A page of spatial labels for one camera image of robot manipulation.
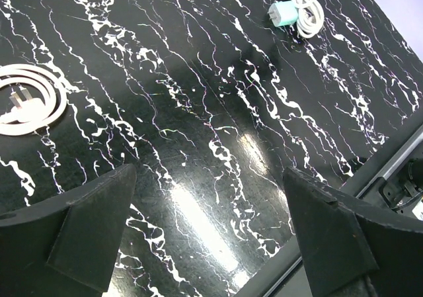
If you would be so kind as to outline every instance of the countertop surface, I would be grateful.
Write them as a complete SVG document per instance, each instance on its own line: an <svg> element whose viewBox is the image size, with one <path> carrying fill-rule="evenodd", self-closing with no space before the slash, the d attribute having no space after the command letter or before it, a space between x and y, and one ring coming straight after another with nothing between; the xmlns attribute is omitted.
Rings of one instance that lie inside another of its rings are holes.
<svg viewBox="0 0 423 297"><path fill-rule="evenodd" d="M292 236L275 175L340 187L423 97L372 0L319 0L307 41L271 25L274 1L0 0L0 65L71 84L59 121L0 137L0 214L133 163L107 296L234 295Z"/></svg>

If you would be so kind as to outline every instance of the power plug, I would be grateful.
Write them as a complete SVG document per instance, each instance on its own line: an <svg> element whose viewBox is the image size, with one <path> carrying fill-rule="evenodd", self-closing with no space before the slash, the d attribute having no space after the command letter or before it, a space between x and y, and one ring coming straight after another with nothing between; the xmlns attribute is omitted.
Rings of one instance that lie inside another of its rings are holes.
<svg viewBox="0 0 423 297"><path fill-rule="evenodd" d="M295 24L298 20L298 9L292 1L278 1L273 3L268 14L275 27Z"/></svg>
<svg viewBox="0 0 423 297"><path fill-rule="evenodd" d="M0 123L27 123L45 119L47 111L43 101L38 97L33 98L28 89L24 87L21 87L20 91L26 100L23 101L17 92L12 92L10 100L15 106L11 112L0 116Z"/></svg>

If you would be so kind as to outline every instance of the white cable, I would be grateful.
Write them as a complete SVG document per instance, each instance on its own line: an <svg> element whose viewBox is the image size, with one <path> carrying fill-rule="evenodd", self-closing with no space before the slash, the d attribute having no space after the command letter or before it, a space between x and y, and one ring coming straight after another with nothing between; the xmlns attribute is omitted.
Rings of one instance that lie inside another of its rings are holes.
<svg viewBox="0 0 423 297"><path fill-rule="evenodd" d="M292 0L298 8L297 28L300 36L311 38L323 27L325 14L317 0Z"/></svg>
<svg viewBox="0 0 423 297"><path fill-rule="evenodd" d="M15 104L11 112L0 116L0 135L20 136L48 126L57 120L65 111L67 98L65 86L69 82L61 81L51 72L28 64L11 64L0 67L0 90L3 87L20 84L25 96L23 101L18 93L13 92L11 100ZM54 87L59 91L59 105ZM33 99L22 85L35 87L42 94L41 99Z"/></svg>

